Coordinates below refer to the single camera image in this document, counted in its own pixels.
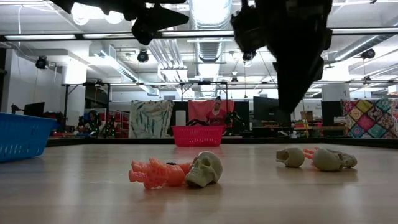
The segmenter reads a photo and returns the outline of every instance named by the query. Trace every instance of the plastic basket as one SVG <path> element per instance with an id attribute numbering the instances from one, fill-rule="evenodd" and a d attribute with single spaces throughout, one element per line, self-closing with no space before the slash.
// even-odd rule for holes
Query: plastic basket
<path id="1" fill-rule="evenodd" d="M 43 154 L 55 122 L 48 118 L 0 113 L 0 162 Z"/>
<path id="2" fill-rule="evenodd" d="M 219 146 L 224 126 L 172 126 L 177 146 Z"/>

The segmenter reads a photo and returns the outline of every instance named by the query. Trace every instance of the red curtain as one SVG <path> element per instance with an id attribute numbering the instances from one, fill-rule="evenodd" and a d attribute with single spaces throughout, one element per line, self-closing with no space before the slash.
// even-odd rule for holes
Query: red curtain
<path id="1" fill-rule="evenodd" d="M 221 109 L 226 111 L 227 101 L 221 101 Z M 234 110 L 235 102 L 228 100 L 228 111 Z M 189 120 L 198 119 L 200 121 L 206 121 L 206 114 L 213 109 L 214 100 L 206 101 L 188 101 L 188 118 Z"/>

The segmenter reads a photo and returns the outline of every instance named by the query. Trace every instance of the blue basket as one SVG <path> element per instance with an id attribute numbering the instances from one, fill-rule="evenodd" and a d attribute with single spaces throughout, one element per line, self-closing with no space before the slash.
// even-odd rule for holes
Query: blue basket
<path id="1" fill-rule="evenodd" d="M 48 118 L 0 113 L 0 162 L 43 154 L 55 122 Z"/>

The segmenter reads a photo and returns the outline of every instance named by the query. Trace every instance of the skull eye socket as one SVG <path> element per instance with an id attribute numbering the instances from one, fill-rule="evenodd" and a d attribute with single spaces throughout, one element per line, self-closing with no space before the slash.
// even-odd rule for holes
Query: skull eye socket
<path id="1" fill-rule="evenodd" d="M 203 165 L 205 165 L 205 166 L 211 166 L 211 162 L 210 162 L 209 158 L 207 158 L 207 157 L 204 157 L 204 158 L 201 160 L 201 163 L 202 163 Z"/>

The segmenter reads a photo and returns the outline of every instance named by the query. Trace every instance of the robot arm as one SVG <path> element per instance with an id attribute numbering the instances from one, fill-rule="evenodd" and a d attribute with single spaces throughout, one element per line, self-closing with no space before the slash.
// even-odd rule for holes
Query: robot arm
<path id="1" fill-rule="evenodd" d="M 310 85 L 322 78 L 320 54 L 330 47 L 332 31 L 326 28 L 332 0 L 255 0 L 231 18 L 235 41 L 251 60 L 267 47 L 276 58 L 279 108 L 291 113 Z"/>

